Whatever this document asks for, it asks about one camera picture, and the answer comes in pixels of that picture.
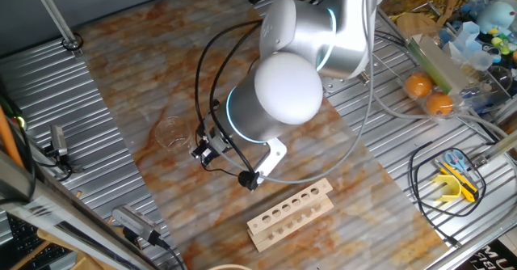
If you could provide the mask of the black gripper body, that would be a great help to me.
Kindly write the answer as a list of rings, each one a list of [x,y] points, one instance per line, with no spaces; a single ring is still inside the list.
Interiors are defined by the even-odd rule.
[[[209,142],[211,151],[217,153],[217,157],[231,149],[230,144],[219,133],[207,134],[204,139]]]

